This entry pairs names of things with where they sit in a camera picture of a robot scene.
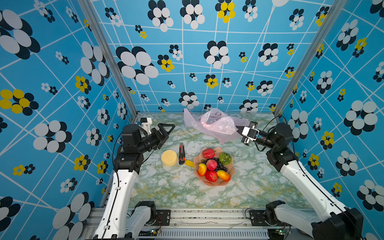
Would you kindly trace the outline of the pink plastic bag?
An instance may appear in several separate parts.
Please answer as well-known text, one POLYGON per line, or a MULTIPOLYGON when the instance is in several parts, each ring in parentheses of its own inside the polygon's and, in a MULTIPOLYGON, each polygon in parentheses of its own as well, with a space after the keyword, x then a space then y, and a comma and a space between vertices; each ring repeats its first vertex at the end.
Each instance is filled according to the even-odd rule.
POLYGON ((212 109, 195 118, 188 109, 184 109, 184 122, 204 135, 216 138, 220 144, 240 139, 237 126, 248 126, 248 119, 230 117, 219 109, 212 109))

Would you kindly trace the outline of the green kiwi half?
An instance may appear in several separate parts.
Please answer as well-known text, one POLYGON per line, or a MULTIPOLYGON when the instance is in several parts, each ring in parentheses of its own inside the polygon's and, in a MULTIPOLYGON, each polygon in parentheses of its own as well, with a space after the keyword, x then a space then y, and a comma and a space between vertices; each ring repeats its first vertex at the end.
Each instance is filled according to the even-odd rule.
POLYGON ((222 165, 229 165, 232 163, 233 157, 230 154, 223 152, 220 154, 219 160, 222 165))

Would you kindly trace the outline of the pink peach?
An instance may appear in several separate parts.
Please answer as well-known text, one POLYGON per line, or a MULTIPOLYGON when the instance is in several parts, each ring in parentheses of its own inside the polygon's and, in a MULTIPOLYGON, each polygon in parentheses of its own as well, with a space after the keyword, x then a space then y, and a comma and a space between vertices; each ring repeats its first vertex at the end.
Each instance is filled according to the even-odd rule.
POLYGON ((211 159, 207 161, 206 166, 209 171, 214 171, 217 166, 217 163, 215 160, 211 159))

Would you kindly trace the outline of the orange yellow mango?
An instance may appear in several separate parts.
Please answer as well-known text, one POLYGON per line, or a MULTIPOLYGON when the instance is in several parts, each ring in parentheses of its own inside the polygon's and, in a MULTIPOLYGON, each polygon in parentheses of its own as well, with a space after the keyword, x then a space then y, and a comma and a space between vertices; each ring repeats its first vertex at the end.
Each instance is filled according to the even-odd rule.
POLYGON ((217 176, 222 180, 222 181, 225 181, 225 182, 229 182, 231 180, 231 176, 229 173, 227 173, 226 171, 224 170, 218 170, 217 171, 217 176))

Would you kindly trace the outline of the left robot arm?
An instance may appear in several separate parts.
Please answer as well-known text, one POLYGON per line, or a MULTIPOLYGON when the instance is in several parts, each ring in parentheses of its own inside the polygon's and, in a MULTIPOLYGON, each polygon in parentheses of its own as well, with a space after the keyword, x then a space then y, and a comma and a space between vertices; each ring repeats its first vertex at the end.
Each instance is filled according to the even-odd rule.
POLYGON ((174 130, 174 124, 159 123, 148 133, 137 124, 123 128, 123 144, 117 152, 113 166, 113 182, 107 206, 93 238, 95 240, 137 240, 146 224, 156 220, 156 205, 144 201, 136 205, 128 216, 129 202, 144 153, 160 149, 174 130))

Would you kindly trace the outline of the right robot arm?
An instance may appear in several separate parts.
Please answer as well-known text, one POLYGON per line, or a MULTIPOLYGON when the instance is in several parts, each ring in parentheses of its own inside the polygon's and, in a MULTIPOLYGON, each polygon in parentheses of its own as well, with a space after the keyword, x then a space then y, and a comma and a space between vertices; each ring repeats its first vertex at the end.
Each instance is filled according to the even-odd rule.
POLYGON ((279 123, 269 132, 260 131, 257 123, 238 126, 242 143, 269 148, 267 159, 306 198, 316 215, 294 209, 284 201, 266 205, 265 220, 270 225, 286 223, 314 240, 362 240, 364 217, 356 208, 349 209, 337 200, 305 169, 288 145, 294 136, 291 128, 279 123))

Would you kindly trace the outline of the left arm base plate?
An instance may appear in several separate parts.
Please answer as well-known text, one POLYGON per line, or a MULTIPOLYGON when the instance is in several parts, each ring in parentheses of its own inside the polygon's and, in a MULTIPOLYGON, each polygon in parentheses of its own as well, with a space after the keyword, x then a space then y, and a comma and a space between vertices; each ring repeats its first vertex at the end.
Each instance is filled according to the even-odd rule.
POLYGON ((127 218, 126 226, 132 227, 138 224, 143 226, 169 226, 171 210, 156 210, 154 214, 149 207, 135 208, 127 218))

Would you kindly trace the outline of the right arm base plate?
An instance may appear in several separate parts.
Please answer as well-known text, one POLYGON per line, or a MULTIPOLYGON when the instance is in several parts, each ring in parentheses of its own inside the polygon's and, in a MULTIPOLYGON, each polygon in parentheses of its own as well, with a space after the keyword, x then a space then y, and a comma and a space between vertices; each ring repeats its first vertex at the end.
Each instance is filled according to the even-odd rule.
POLYGON ((284 228, 289 226, 288 224, 280 221, 277 221, 274 224, 268 223, 266 220, 265 210, 246 209, 245 216, 248 220, 250 220, 253 227, 284 228))

